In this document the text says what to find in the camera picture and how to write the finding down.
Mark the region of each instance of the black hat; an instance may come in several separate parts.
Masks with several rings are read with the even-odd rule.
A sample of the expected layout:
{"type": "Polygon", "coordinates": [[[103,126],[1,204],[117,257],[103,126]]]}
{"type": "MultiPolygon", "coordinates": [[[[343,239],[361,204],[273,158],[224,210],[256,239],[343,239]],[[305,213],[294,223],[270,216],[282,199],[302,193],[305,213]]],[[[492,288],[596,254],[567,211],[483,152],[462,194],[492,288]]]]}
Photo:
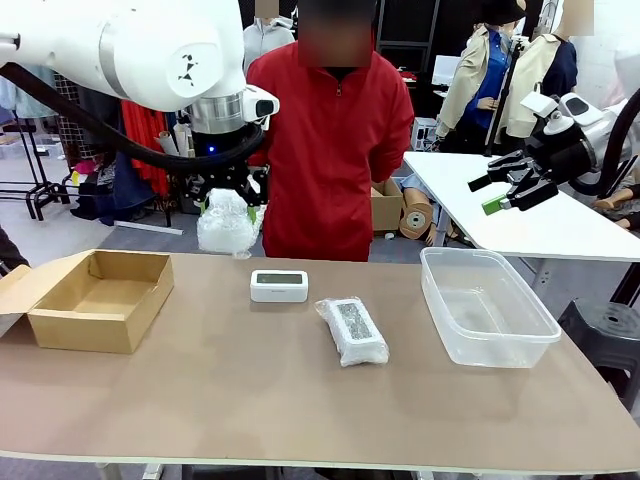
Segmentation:
{"type": "Polygon", "coordinates": [[[489,25],[505,25],[526,16],[517,0],[482,0],[479,20],[489,25]]]}

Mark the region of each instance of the clothing rack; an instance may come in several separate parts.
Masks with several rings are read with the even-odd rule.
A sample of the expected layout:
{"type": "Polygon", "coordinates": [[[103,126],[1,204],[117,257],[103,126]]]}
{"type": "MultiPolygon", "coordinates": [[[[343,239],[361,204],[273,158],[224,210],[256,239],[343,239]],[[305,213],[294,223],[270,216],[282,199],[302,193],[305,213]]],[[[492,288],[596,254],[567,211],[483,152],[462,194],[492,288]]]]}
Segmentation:
{"type": "Polygon", "coordinates": [[[27,163],[29,164],[29,169],[31,171],[31,176],[33,181],[31,182],[12,182],[12,181],[3,181],[0,180],[0,185],[14,185],[16,187],[13,188],[2,188],[0,189],[0,200],[21,200],[23,199],[27,205],[27,210],[29,211],[29,215],[33,220],[38,219],[40,221],[44,220],[44,216],[42,214],[42,208],[48,205],[51,202],[61,201],[64,204],[70,203],[68,197],[60,197],[60,194],[66,193],[63,191],[62,187],[57,183],[52,183],[47,178],[47,174],[44,170],[44,166],[42,165],[42,159],[38,154],[38,147],[36,146],[36,141],[33,136],[33,130],[35,130],[35,124],[32,125],[29,119],[24,120],[24,127],[26,127],[26,133],[29,137],[29,141],[31,143],[33,158],[31,157],[31,153],[29,152],[29,147],[27,145],[27,139],[25,137],[25,131],[23,128],[22,120],[18,117],[17,112],[15,110],[12,111],[13,118],[16,121],[16,126],[18,127],[18,132],[20,133],[20,138],[22,139],[22,145],[24,147],[25,154],[27,156],[27,163]]]}

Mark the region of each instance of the red jacket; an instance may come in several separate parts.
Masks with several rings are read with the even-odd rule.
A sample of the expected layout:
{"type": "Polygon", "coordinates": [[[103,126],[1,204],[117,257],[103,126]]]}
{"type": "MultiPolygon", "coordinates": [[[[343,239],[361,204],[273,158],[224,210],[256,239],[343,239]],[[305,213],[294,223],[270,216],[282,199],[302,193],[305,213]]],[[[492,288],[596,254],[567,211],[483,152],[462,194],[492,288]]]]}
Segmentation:
{"type": "Polygon", "coordinates": [[[409,148],[413,108],[377,53],[338,83],[298,64],[298,43],[259,58],[248,83],[280,99],[252,165],[271,165],[264,249],[269,257],[366,262],[371,181],[387,180],[409,148]]]}

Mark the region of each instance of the beige jacket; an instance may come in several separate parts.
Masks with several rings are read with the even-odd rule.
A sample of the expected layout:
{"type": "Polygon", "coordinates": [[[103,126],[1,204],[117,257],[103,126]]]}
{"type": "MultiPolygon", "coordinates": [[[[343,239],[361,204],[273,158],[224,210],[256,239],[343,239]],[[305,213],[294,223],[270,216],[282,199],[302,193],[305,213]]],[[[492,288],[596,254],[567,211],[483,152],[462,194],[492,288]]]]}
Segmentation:
{"type": "Polygon", "coordinates": [[[438,116],[437,136],[445,137],[449,131],[456,128],[467,105],[478,93],[487,75],[488,66],[489,31],[483,26],[473,33],[469,46],[462,52],[449,93],[438,116]]]}
{"type": "Polygon", "coordinates": [[[497,142],[503,129],[516,138],[529,138],[536,126],[536,117],[523,107],[520,102],[534,91],[536,84],[541,83],[547,75],[561,42],[553,35],[541,35],[536,38],[522,54],[511,82],[509,97],[504,107],[497,142]]]}

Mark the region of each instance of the tabletop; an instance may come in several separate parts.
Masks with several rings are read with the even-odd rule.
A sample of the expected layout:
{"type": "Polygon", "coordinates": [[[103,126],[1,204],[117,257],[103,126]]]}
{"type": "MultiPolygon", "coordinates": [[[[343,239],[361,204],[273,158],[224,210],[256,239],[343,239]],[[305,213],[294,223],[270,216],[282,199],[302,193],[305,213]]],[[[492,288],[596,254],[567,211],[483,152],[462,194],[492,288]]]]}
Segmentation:
{"type": "Polygon", "coordinates": [[[469,181],[486,175],[486,157],[408,152],[405,160],[478,248],[515,257],[640,261],[640,239],[562,192],[526,212],[487,216],[482,204],[511,186],[469,190],[469,181]]]}
{"type": "Polygon", "coordinates": [[[640,429],[567,338],[532,370],[449,359],[420,267],[172,255],[133,355],[0,339],[0,454],[112,463],[469,472],[640,470],[640,429]],[[305,304],[249,300],[254,269],[309,274],[305,304]],[[384,366],[341,368],[314,302],[359,296],[384,366]]]}

